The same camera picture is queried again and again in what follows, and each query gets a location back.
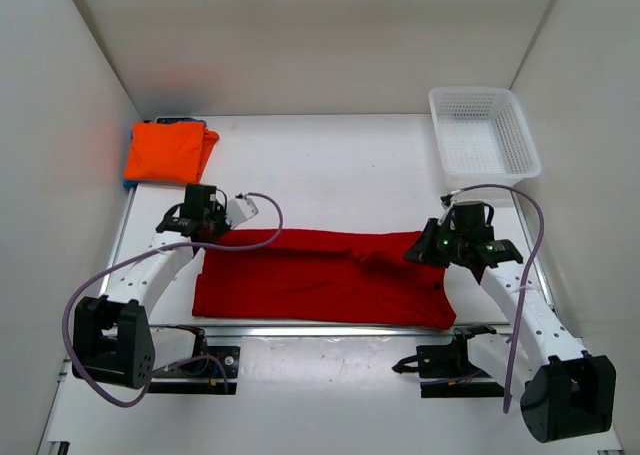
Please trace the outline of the red t shirt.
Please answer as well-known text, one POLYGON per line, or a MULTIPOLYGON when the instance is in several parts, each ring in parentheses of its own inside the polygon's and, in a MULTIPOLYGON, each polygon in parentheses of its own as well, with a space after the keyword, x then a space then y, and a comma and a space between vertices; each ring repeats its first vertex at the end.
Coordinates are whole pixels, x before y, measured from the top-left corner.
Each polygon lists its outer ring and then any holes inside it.
POLYGON ((405 260, 415 232, 358 234, 234 230, 208 250, 192 314, 224 319, 304 320, 447 330, 456 320, 444 271, 405 260))

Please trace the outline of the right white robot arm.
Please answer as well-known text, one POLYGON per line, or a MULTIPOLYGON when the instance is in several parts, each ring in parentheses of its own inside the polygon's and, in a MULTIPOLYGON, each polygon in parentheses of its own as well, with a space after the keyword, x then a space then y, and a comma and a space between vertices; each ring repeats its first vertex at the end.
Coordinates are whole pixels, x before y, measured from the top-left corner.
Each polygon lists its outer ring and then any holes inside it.
POLYGON ((518 403, 525 426, 541 443, 608 431, 613 364, 590 354, 565 328, 525 273, 515 245, 496 239, 493 216, 485 202, 453 203, 427 221, 405 258, 431 268, 468 269, 509 322, 511 336, 486 324, 459 327, 448 344, 421 346, 394 371, 453 383, 488 376, 518 403))

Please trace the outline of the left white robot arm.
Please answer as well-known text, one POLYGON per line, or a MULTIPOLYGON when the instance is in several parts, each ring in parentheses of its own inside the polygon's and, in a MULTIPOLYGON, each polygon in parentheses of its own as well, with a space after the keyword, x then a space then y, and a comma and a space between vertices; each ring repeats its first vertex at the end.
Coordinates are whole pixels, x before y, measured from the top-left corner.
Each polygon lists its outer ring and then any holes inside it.
POLYGON ((204 331, 186 326, 153 330, 148 316, 198 249, 230 230, 217 188, 189 184, 184 201, 163 215, 148 244, 148 257, 131 264, 103 295, 75 306, 72 346, 79 365, 95 381, 140 389, 153 372, 185 361, 189 371, 206 363, 204 331))

